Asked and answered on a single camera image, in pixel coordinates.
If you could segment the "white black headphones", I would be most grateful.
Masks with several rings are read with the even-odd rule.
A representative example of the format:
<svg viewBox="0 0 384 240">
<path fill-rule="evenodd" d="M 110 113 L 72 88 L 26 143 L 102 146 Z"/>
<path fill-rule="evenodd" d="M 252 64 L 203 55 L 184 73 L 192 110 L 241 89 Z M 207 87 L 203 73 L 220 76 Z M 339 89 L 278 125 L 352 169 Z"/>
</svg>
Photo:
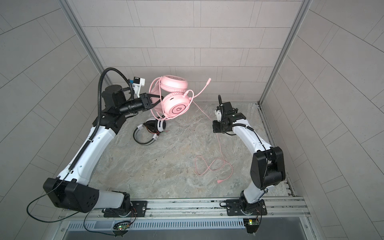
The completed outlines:
<svg viewBox="0 0 384 240">
<path fill-rule="evenodd" d="M 160 120 L 157 118 L 149 118 L 147 119 L 143 124 L 138 125 L 136 129 L 133 132 L 133 138 L 136 143 L 142 146 L 149 146 L 153 144 L 159 137 L 159 135 L 166 131 L 166 122 L 164 120 Z M 152 138 L 147 142 L 140 142 L 137 139 L 137 135 L 140 130 L 146 129 L 149 133 L 151 133 L 153 136 Z"/>
</svg>

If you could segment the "pink headphones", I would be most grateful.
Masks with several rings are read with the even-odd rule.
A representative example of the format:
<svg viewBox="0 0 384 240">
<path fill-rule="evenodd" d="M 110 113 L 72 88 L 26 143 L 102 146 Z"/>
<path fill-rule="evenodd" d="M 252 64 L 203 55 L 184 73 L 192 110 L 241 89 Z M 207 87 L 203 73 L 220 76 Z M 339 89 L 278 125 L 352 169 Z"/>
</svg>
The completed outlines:
<svg viewBox="0 0 384 240">
<path fill-rule="evenodd" d="M 151 114 L 158 120 L 171 120 L 188 111 L 194 99 L 203 91 L 194 93 L 188 81 L 177 76 L 156 78 L 150 85 L 151 101 L 155 105 Z"/>
</svg>

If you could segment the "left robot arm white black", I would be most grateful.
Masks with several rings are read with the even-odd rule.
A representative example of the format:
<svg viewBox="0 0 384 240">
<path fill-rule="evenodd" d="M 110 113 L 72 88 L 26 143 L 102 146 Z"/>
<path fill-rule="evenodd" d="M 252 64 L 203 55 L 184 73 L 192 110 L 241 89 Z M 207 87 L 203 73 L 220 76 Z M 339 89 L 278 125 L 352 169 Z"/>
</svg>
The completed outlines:
<svg viewBox="0 0 384 240">
<path fill-rule="evenodd" d="M 159 95 L 144 93 L 130 101 L 122 98 L 115 107 L 102 109 L 98 103 L 98 116 L 87 140 L 67 168 L 43 184 L 53 205 L 80 213 L 102 209 L 108 217 L 129 215 L 133 206 L 128 193 L 101 191 L 89 187 L 89 182 L 104 150 L 125 123 L 126 115 L 150 110 L 161 100 Z"/>
</svg>

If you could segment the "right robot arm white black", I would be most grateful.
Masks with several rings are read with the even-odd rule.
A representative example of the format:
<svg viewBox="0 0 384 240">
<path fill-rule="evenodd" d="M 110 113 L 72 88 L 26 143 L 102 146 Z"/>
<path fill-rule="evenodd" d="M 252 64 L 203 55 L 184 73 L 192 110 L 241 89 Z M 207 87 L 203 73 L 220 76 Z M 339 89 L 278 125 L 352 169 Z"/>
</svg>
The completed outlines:
<svg viewBox="0 0 384 240">
<path fill-rule="evenodd" d="M 213 121 L 213 132 L 233 132 L 253 155 L 250 168 L 251 183 L 241 192 L 237 208 L 245 215 L 263 215 L 262 197 L 270 187 L 286 179 L 283 150 L 263 140 L 251 127 L 245 115 L 233 108 L 230 102 L 222 102 L 221 96 L 215 115 L 217 119 Z"/>
</svg>

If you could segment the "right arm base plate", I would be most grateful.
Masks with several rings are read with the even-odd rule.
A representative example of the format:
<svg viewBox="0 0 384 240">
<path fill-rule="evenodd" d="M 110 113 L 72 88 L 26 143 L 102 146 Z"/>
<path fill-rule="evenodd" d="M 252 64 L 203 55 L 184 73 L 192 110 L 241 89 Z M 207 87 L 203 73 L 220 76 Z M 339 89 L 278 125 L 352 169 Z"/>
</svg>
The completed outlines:
<svg viewBox="0 0 384 240">
<path fill-rule="evenodd" d="M 249 204 L 245 200 L 225 200 L 220 207 L 227 210 L 228 216 L 266 216 L 268 214 L 264 200 Z"/>
</svg>

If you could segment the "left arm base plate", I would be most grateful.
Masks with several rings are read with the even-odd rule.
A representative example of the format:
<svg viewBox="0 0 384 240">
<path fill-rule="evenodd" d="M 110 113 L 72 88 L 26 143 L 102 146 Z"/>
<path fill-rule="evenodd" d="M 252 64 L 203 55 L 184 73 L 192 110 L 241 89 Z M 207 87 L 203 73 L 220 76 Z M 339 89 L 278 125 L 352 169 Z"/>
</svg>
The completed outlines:
<svg viewBox="0 0 384 240">
<path fill-rule="evenodd" d="M 103 209 L 104 218 L 144 217 L 147 210 L 147 201 L 123 201 L 117 209 Z"/>
</svg>

